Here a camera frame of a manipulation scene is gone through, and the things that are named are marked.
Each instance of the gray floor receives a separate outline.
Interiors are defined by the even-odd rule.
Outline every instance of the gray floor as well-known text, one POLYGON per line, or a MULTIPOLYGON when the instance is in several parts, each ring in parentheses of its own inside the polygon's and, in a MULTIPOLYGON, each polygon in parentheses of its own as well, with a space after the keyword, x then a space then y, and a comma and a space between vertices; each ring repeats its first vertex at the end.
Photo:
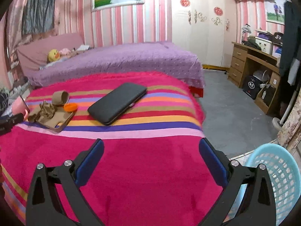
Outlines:
POLYGON ((228 81, 227 75, 215 70, 205 70, 204 74, 204 98, 199 99, 206 113, 203 131, 215 149, 232 158, 276 138, 272 117, 228 81))

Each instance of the wardrobe door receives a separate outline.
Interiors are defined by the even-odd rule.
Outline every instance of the wardrobe door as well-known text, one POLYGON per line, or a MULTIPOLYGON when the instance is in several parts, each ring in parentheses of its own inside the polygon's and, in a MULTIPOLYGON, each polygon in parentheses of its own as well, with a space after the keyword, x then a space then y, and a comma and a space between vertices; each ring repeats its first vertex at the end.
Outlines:
POLYGON ((192 34, 190 51, 205 63, 208 50, 208 0, 193 0, 192 3, 192 34))
POLYGON ((192 33, 193 14, 192 0, 190 5, 185 7, 181 5, 181 0, 171 0, 172 2, 172 20, 173 20, 173 39, 172 42, 182 49, 190 50, 190 41, 192 33), (189 12, 191 13, 191 22, 189 23, 189 12))
POLYGON ((237 11, 236 3, 234 0, 225 0, 225 40, 224 40, 224 53, 222 59, 222 67, 230 68, 232 54, 233 54, 233 41, 236 42, 237 36, 237 11))
POLYGON ((225 0, 208 0, 208 47, 203 64, 222 66, 225 36, 225 0))

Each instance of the pink striped wall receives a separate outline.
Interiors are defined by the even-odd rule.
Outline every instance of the pink striped wall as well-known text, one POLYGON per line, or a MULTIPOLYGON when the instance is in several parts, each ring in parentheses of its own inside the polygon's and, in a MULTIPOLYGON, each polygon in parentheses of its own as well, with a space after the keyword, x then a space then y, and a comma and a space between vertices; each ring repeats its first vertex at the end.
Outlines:
POLYGON ((171 0, 91 12, 91 0, 60 1, 59 34, 78 32, 93 47, 171 40, 171 0))
POLYGON ((249 24, 252 29, 251 35, 256 35, 254 29, 261 28, 274 34, 275 32, 284 32, 284 25, 270 23, 265 21, 264 0, 248 0, 236 3, 237 8, 237 42, 241 41, 241 27, 249 24))

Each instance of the bed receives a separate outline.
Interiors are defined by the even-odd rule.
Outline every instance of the bed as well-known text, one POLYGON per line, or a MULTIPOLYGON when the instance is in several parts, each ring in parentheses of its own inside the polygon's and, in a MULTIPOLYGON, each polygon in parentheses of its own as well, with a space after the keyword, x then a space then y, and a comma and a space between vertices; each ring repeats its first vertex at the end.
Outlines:
POLYGON ((203 68, 197 56, 171 42, 123 44, 88 50, 62 63, 39 70, 46 65, 50 50, 77 49, 83 40, 77 33, 62 34, 34 41, 17 48, 24 74, 32 86, 49 86, 94 73, 160 71, 182 80, 193 93, 203 96, 203 68))
POLYGON ((37 164, 74 159, 97 138, 105 153, 81 191, 106 226, 190 226, 202 220, 222 187, 199 154, 204 114, 186 84, 159 72, 94 74, 34 90, 27 103, 32 109, 58 90, 79 105, 61 133, 25 121, 0 137, 5 199, 22 222, 37 164), (124 82, 146 86, 147 95, 111 126, 94 121, 87 108, 124 82))

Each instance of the purple bedspread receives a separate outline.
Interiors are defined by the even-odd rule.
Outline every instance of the purple bedspread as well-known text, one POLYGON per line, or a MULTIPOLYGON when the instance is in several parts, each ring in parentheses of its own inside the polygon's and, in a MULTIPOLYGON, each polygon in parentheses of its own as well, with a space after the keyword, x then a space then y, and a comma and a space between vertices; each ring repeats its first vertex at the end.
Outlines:
POLYGON ((189 86, 204 88, 203 67, 197 56, 171 42, 123 44, 98 47, 64 62, 32 71, 32 86, 48 86, 94 73, 160 71, 189 86))

